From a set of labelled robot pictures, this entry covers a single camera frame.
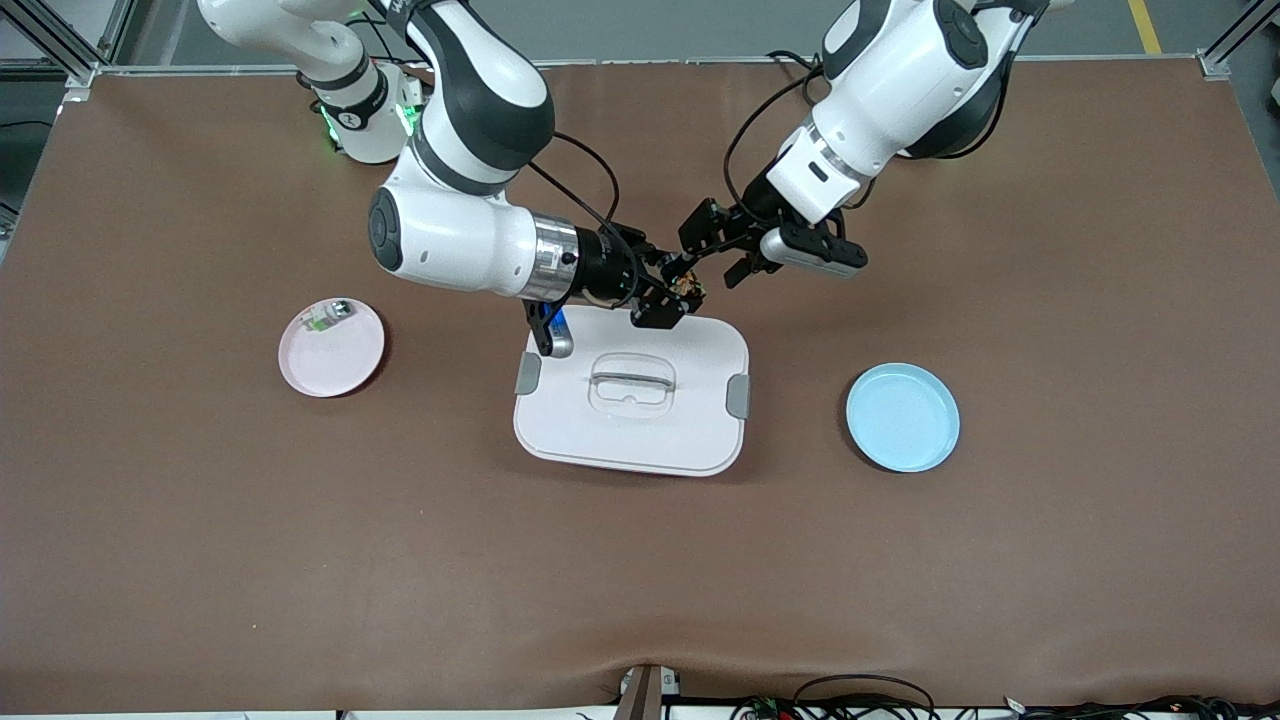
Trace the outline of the pinkish white round plate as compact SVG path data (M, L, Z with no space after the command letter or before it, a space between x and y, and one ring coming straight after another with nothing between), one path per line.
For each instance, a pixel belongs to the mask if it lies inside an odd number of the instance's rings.
M315 398L335 398L365 386L375 374L388 350L384 320L369 304L347 299L355 315L324 332L307 332L300 315L324 299L310 304L285 327L278 343L276 361L284 380L296 391Z

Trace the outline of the metal table edge bracket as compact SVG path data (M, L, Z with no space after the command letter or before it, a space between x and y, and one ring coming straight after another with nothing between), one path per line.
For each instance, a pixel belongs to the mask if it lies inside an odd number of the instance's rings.
M681 697L680 674L667 666L634 666L620 689L612 720L673 720L671 702Z

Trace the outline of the silver table edge rail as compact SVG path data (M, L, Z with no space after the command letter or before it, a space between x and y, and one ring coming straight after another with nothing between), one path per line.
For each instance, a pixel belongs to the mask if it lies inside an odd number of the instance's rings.
M1197 53L1172 53L1155 55L1135 54L1091 54L1091 55L1019 55L1019 61L1044 63L1044 61L1183 61L1188 60L1203 76L1220 78L1230 76L1226 67L1219 69L1204 68L1202 58ZM561 67L713 67L713 65L748 65L763 67L773 64L773 58L765 56L696 56L686 60L663 61L598 61L590 59L571 59L539 61L540 69ZM95 67L91 79L108 76L134 76L134 77L236 77L236 76L293 76L297 69L287 64L205 64L205 65L99 65Z

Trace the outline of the white lidded storage box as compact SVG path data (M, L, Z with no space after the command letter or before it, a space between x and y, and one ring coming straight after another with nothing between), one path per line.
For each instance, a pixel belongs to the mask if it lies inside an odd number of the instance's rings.
M730 323L686 316L640 329L627 313L570 305L566 357L529 345L513 428L532 456L673 477L713 477L739 457L750 413L750 354Z

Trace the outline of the aluminium frame profile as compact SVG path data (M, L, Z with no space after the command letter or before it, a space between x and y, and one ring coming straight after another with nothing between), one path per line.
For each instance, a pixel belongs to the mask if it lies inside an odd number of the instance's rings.
M1196 60L1208 82L1226 81L1231 76L1230 56L1257 35L1277 13L1280 0L1248 0L1240 14L1207 47L1198 47Z
M140 0L0 0L0 81L90 85L116 64Z

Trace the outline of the light blue round plate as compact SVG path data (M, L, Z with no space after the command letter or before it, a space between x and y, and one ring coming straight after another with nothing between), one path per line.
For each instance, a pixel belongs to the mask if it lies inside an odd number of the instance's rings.
M884 363L850 386L845 421L855 446L879 468L929 471L945 462L961 436L950 388L923 366Z

